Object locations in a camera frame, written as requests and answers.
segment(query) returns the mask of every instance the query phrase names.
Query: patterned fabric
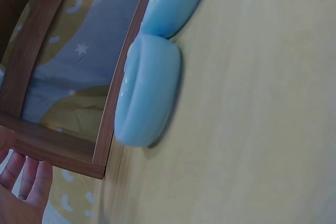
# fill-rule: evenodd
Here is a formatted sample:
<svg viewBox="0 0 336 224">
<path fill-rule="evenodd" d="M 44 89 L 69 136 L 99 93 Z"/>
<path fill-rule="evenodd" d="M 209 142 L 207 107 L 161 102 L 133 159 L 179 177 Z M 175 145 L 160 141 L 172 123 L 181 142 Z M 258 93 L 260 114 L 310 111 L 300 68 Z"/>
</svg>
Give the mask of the patterned fabric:
<svg viewBox="0 0 336 224">
<path fill-rule="evenodd" d="M 64 0 L 36 62 L 23 118 L 95 141 L 110 81 L 139 0 Z M 0 84 L 30 0 L 0 66 Z M 54 168 L 44 223 L 89 223 L 97 180 Z"/>
</svg>

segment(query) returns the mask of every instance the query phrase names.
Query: soap bar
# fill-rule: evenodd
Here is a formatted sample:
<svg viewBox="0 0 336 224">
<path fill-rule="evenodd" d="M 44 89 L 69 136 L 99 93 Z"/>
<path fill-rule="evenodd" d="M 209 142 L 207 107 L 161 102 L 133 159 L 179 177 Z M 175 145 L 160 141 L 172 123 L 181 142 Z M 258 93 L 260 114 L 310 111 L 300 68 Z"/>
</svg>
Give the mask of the soap bar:
<svg viewBox="0 0 336 224">
<path fill-rule="evenodd" d="M 139 34 L 129 49 L 114 133 L 125 145 L 149 146 L 161 135 L 175 99 L 181 53 L 170 41 Z"/>
<path fill-rule="evenodd" d="M 150 0 L 141 32 L 169 38 L 193 15 L 200 0 Z"/>
</svg>

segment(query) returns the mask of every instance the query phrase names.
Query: wooden shelf edge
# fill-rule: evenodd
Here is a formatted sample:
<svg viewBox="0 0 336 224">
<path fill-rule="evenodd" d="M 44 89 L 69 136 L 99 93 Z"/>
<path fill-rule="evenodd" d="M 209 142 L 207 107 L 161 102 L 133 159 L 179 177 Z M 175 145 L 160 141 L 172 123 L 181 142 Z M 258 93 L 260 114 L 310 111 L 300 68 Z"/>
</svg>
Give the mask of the wooden shelf edge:
<svg viewBox="0 0 336 224">
<path fill-rule="evenodd" d="M 33 157 L 39 161 L 48 161 L 54 166 L 74 173 L 79 173 L 97 179 L 103 179 L 104 177 L 105 166 L 60 155 L 50 150 L 42 149 L 38 146 L 29 144 L 21 139 L 17 139 L 13 150 L 26 156 Z"/>
<path fill-rule="evenodd" d="M 135 37 L 138 35 L 140 25 L 145 14 L 149 0 L 139 0 L 138 6 L 126 35 L 120 52 L 117 67 L 110 85 L 105 103 L 102 120 L 97 137 L 97 144 L 93 154 L 93 163 L 106 166 L 114 133 L 114 115 L 117 107 L 118 95 L 123 79 L 123 69 L 127 58 L 127 52 Z"/>
<path fill-rule="evenodd" d="M 57 132 L 0 112 L 0 125 L 17 134 L 14 150 L 37 160 L 94 178 L 103 178 L 105 166 L 93 164 L 95 142 Z"/>
</svg>

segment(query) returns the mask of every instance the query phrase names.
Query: wooden frame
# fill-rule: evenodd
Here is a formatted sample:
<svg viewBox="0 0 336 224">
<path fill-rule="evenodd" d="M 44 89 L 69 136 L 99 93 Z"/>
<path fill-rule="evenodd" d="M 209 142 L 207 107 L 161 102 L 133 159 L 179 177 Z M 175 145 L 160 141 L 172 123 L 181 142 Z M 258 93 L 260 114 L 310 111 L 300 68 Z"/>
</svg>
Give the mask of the wooden frame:
<svg viewBox="0 0 336 224">
<path fill-rule="evenodd" d="M 113 137 L 114 112 L 123 78 L 123 66 L 128 48 L 139 31 L 148 1 L 140 0 L 135 11 L 111 82 L 96 143 L 20 119 L 36 58 L 62 2 L 37 1 L 38 4 L 29 13 L 17 38 L 0 89 L 0 125 L 17 133 L 16 151 L 76 173 L 103 178 Z M 0 0 L 2 10 L 7 10 L 0 14 L 0 26 L 5 27 L 0 30 L 0 38 L 6 43 L 27 3 L 28 0 Z M 9 17 L 12 20 L 5 26 Z M 4 51 L 4 46 L 0 44 L 0 60 Z"/>
</svg>

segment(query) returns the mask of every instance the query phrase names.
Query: yellow surface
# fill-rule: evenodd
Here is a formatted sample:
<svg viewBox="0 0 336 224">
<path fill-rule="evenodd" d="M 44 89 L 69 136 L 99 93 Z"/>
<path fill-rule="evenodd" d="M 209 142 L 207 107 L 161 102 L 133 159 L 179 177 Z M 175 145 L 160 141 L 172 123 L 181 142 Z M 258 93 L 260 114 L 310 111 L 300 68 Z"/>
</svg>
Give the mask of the yellow surface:
<svg viewBox="0 0 336 224">
<path fill-rule="evenodd" d="M 112 144 L 93 223 L 334 223 L 335 4 L 203 0 L 174 39 L 171 125 L 152 150 Z"/>
</svg>

